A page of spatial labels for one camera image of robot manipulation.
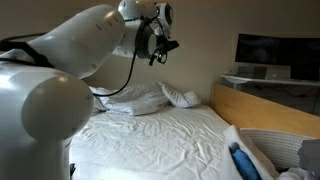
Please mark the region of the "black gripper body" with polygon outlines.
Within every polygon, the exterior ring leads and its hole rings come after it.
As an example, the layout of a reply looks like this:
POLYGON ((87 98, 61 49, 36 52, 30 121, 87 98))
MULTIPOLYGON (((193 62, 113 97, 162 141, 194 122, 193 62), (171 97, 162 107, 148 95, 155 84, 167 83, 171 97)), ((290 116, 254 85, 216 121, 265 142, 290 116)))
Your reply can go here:
POLYGON ((153 54, 151 55, 149 65, 152 66, 154 61, 165 64, 167 61, 168 52, 178 47, 179 43, 176 40, 170 41, 164 35, 158 36, 157 45, 153 54))

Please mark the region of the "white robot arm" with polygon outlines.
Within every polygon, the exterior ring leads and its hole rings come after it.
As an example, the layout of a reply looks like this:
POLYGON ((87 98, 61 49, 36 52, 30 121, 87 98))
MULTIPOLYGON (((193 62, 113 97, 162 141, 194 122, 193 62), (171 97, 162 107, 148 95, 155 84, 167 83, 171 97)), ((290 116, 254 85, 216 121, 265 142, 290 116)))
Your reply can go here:
POLYGON ((110 55, 164 63, 178 47, 170 38, 173 9, 152 0, 121 0, 114 8, 97 5, 84 10, 30 45, 54 68, 85 78, 110 55))

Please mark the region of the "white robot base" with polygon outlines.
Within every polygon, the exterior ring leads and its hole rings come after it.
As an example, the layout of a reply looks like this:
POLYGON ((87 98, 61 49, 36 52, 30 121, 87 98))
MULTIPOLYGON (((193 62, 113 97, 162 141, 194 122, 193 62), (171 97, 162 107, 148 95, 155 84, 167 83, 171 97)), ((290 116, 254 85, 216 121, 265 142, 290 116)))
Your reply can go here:
POLYGON ((52 68, 0 68, 0 180, 69 180, 72 136, 88 122, 93 95, 52 68))

